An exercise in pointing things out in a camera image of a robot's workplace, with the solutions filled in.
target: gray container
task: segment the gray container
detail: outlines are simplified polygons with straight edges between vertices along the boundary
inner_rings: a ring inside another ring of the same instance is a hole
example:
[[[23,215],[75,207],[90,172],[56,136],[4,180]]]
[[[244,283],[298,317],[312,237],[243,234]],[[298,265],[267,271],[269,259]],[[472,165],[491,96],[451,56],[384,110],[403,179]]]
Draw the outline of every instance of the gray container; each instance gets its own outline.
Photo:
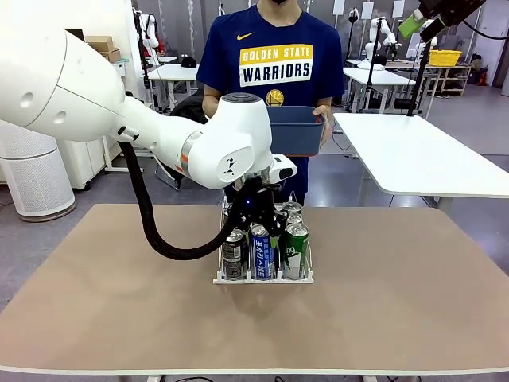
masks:
[[[268,107],[273,154],[310,157],[318,154],[325,120],[314,107]]]

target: yellow nike swoosh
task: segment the yellow nike swoosh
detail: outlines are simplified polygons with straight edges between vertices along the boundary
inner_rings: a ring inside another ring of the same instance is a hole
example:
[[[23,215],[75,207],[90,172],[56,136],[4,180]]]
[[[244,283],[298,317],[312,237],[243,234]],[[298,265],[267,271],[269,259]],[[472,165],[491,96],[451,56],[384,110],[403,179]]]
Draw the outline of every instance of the yellow nike swoosh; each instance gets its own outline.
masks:
[[[251,34],[254,34],[254,33],[255,32],[251,32],[251,33],[248,33],[248,34],[244,34],[243,36],[237,35],[237,40],[238,41],[243,40],[244,38],[249,37]]]

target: navy blue t-shirt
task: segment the navy blue t-shirt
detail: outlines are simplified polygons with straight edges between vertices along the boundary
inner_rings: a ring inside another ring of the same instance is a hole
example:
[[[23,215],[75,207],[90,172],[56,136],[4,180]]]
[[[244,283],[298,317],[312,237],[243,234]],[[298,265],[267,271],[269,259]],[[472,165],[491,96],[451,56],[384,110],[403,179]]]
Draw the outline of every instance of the navy blue t-shirt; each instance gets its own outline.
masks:
[[[222,93],[247,92],[268,106],[315,107],[319,99],[343,94],[340,36],[302,12],[294,25],[276,27],[258,8],[218,17],[208,34],[197,79]],[[297,175],[282,193],[303,199],[308,159],[291,158]]]

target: short sleeve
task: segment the short sleeve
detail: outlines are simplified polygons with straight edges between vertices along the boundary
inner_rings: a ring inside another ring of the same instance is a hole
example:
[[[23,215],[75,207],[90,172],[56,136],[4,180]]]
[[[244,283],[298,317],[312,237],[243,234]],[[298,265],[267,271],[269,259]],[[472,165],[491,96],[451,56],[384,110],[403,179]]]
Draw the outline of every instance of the short sleeve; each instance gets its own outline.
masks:
[[[335,30],[330,33],[325,45],[316,90],[317,99],[341,96],[344,93],[343,53],[340,35]]]
[[[221,18],[217,18],[208,32],[207,44],[196,78],[217,91],[226,92],[229,75],[220,29]]]

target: yellow basket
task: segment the yellow basket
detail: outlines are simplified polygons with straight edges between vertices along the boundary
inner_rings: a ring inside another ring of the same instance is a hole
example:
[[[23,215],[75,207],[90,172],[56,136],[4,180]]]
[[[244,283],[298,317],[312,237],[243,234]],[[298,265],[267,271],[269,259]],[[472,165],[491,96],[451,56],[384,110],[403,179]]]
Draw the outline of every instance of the yellow basket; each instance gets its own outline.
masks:
[[[429,52],[431,66],[456,66],[461,52],[458,50],[432,50]]]

